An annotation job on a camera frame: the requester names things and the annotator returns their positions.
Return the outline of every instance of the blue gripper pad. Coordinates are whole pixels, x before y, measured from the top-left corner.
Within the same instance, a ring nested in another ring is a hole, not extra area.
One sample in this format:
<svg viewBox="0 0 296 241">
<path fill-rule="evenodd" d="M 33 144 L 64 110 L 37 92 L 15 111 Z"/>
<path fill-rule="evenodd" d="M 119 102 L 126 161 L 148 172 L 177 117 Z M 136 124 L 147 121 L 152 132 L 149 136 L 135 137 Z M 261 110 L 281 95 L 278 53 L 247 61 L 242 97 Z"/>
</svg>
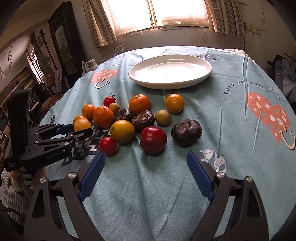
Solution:
<svg viewBox="0 0 296 241">
<path fill-rule="evenodd" d="M 211 201 L 214 197 L 214 193 L 212 192 L 212 182 L 191 151 L 187 153 L 187 166 L 189 167 L 202 195 Z"/>
<path fill-rule="evenodd" d="M 62 126 L 57 134 L 66 135 L 66 134 L 71 133 L 73 131 L 74 131 L 74 124 L 71 123 L 71 124 Z"/>
<path fill-rule="evenodd" d="M 94 160 L 84 178 L 80 182 L 80 193 L 78 198 L 81 202 L 89 197 L 94 189 L 94 186 L 105 166 L 105 155 L 101 152 Z"/>
</svg>

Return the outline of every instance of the cherry tomato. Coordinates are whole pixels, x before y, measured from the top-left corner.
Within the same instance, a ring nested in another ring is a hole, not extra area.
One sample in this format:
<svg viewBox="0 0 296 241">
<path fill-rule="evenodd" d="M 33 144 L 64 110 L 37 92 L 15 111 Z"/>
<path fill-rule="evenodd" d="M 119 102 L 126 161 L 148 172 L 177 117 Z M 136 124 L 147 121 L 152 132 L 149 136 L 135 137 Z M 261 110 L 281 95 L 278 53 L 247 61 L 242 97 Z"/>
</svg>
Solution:
<svg viewBox="0 0 296 241">
<path fill-rule="evenodd" d="M 115 103 L 115 102 L 116 102 L 115 96 L 111 94 L 111 96 L 107 96 L 104 99 L 103 105 L 109 107 L 112 103 Z"/>
<path fill-rule="evenodd" d="M 160 152 L 168 141 L 166 133 L 159 127 L 149 126 L 142 130 L 140 146 L 145 153 Z"/>
<path fill-rule="evenodd" d="M 104 137 L 100 141 L 99 148 L 105 154 L 105 156 L 111 156 L 116 151 L 117 143 L 111 137 Z"/>
</svg>

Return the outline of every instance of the light blue tablecloth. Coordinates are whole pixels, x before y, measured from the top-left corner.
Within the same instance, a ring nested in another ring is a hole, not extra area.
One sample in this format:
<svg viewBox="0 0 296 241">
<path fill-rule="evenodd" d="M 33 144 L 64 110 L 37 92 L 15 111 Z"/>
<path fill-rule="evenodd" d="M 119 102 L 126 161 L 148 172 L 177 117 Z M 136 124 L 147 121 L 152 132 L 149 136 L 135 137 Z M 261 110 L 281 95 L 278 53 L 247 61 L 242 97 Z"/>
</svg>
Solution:
<svg viewBox="0 0 296 241">
<path fill-rule="evenodd" d="M 171 91 L 141 87 L 128 77 L 128 71 L 141 60 L 166 54 L 205 58 L 213 71 L 202 83 L 176 90 L 184 97 L 185 108 L 163 128 L 168 135 L 163 153 L 145 155 L 135 138 L 106 158 L 92 195 L 84 201 L 95 226 L 106 241 L 187 240 L 208 205 L 186 165 L 186 153 L 193 150 L 230 178 L 254 178 L 273 237 L 296 203 L 296 117 L 274 82 L 244 54 L 187 46 L 120 54 L 78 79 L 41 124 L 49 123 L 54 113 L 56 123 L 71 123 L 85 104 L 100 106 L 111 93 L 121 108 L 128 108 L 130 98 L 142 93 L 150 98 L 153 113 L 165 109 L 164 96 Z M 186 149 L 170 136 L 173 125 L 184 119 L 195 119 L 202 127 L 202 137 Z M 94 136 L 78 143 L 72 157 L 47 167 L 48 177 L 60 179 L 77 171 L 91 160 L 90 154 L 99 151 L 98 141 L 108 134 L 94 125 Z M 230 206 L 217 234 L 224 231 Z M 61 207 L 73 234 L 62 201 Z"/>
</svg>

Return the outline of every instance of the orange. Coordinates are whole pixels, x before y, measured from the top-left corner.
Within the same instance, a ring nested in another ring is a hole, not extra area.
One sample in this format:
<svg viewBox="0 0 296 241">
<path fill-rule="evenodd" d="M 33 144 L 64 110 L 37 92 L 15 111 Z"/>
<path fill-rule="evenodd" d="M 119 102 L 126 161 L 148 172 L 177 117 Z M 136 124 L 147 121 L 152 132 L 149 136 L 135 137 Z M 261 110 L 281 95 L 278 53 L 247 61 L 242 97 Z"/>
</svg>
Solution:
<svg viewBox="0 0 296 241">
<path fill-rule="evenodd" d="M 91 128 L 91 123 L 86 118 L 78 119 L 74 123 L 74 131 L 80 131 L 87 128 Z"/>
<path fill-rule="evenodd" d="M 115 141 L 126 143 L 133 139 L 135 128 L 133 124 L 127 120 L 118 120 L 111 126 L 110 134 Z"/>
<path fill-rule="evenodd" d="M 73 119 L 73 122 L 72 122 L 72 123 L 75 123 L 75 121 L 77 121 L 78 119 L 86 119 L 86 117 L 83 116 L 83 115 L 78 115 L 78 116 L 76 116 L 76 117 Z"/>
<path fill-rule="evenodd" d="M 172 113 L 179 113 L 184 108 L 184 99 L 179 94 L 171 94 L 165 100 L 165 106 Z"/>
<path fill-rule="evenodd" d="M 144 110 L 149 110 L 151 102 L 146 95 L 139 94 L 131 98 L 128 107 L 133 114 L 137 115 Z"/>
<path fill-rule="evenodd" d="M 107 106 L 99 106 L 93 113 L 94 122 L 101 128 L 109 128 L 114 122 L 114 113 Z"/>
<path fill-rule="evenodd" d="M 82 108 L 82 115 L 85 116 L 88 120 L 91 120 L 95 109 L 96 108 L 93 104 L 86 104 Z"/>
</svg>

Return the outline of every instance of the white pitcher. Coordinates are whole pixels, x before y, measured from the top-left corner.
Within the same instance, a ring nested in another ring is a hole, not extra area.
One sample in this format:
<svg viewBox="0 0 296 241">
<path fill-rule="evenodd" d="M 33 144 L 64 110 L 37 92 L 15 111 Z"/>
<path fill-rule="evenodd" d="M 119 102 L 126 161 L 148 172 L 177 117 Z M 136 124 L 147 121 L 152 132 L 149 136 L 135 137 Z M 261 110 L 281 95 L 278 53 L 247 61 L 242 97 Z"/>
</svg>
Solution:
<svg viewBox="0 0 296 241">
<path fill-rule="evenodd" d="M 82 75 L 85 75 L 89 71 L 96 70 L 98 67 L 98 64 L 94 59 L 91 59 L 90 61 L 87 61 L 86 63 L 84 61 L 81 62 L 81 67 L 83 69 Z"/>
</svg>

